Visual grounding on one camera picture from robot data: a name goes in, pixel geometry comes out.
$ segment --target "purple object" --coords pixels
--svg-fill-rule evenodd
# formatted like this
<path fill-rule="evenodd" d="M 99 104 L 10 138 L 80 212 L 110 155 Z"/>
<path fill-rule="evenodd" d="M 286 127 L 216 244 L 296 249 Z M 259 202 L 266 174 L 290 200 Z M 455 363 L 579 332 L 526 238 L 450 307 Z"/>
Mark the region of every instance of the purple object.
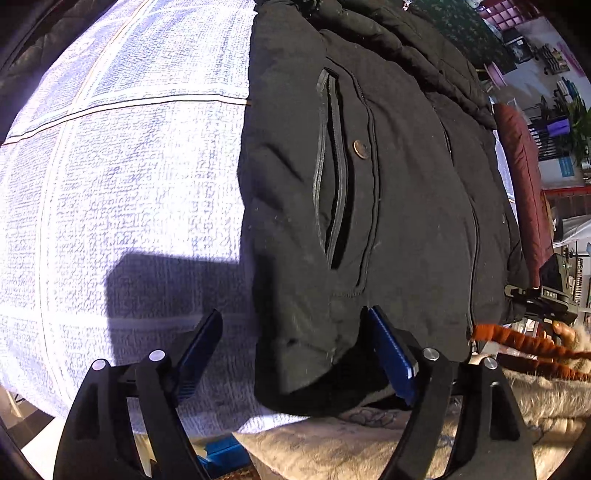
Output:
<path fill-rule="evenodd" d="M 565 118 L 564 120 L 558 120 L 557 122 L 553 122 L 548 124 L 548 134 L 551 137 L 557 137 L 559 135 L 566 135 L 570 132 L 570 123 L 569 119 Z"/>

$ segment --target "metal screw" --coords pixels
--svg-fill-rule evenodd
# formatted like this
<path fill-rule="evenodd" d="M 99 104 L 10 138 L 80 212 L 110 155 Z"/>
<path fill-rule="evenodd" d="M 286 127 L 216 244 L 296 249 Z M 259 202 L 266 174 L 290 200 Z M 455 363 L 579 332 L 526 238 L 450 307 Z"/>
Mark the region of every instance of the metal screw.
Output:
<path fill-rule="evenodd" d="M 423 350 L 423 357 L 434 362 L 435 360 L 439 360 L 439 352 L 428 346 L 425 348 L 425 350 Z"/>
<path fill-rule="evenodd" d="M 103 370 L 106 365 L 107 362 L 105 362 L 102 358 L 99 358 L 98 360 L 92 362 L 92 369 L 96 371 Z"/>
<path fill-rule="evenodd" d="M 499 366 L 499 364 L 496 362 L 496 360 L 491 356 L 487 356 L 482 362 L 484 363 L 484 366 L 487 367 L 488 370 L 494 370 L 494 369 L 496 369 L 496 367 Z"/>
<path fill-rule="evenodd" d="M 148 358 L 153 362 L 160 362 L 165 356 L 166 353 L 162 350 L 154 350 L 153 352 L 150 352 Z"/>

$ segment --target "beige fabric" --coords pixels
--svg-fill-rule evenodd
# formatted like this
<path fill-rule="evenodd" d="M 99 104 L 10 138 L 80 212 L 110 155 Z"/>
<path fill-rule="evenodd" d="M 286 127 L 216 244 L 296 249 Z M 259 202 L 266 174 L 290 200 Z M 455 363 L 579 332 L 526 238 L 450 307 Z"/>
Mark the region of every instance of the beige fabric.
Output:
<path fill-rule="evenodd" d="M 591 339 L 581 328 L 577 349 L 591 350 Z M 591 369 L 591 362 L 577 366 Z M 546 480 L 568 455 L 585 418 L 591 416 L 591 385 L 504 373 L 531 429 L 537 478 Z M 287 480 L 377 479 L 409 416 L 408 412 L 356 408 L 340 419 L 310 419 L 258 434 L 236 434 L 236 438 Z M 458 418 L 459 409 L 450 407 L 428 478 L 443 474 Z"/>

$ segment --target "maroon cushion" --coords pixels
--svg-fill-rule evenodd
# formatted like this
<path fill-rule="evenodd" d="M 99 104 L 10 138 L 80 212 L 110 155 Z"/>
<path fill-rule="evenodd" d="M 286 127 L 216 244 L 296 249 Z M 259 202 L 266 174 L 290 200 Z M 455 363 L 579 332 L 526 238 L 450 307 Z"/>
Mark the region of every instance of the maroon cushion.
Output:
<path fill-rule="evenodd" d="M 505 150 L 513 189 L 525 262 L 533 287 L 540 286 L 540 267 L 552 256 L 538 147 L 523 117 L 513 107 L 497 103 L 495 120 Z"/>

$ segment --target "copper button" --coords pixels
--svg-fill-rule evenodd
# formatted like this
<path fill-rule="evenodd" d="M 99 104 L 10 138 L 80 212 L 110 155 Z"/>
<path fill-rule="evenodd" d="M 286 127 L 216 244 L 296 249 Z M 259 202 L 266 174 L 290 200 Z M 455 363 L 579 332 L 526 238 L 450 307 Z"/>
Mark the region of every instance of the copper button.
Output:
<path fill-rule="evenodd" d="M 359 158 L 363 158 L 364 160 L 369 158 L 369 149 L 367 148 L 367 145 L 365 145 L 361 140 L 355 140 L 353 142 L 353 149 Z"/>

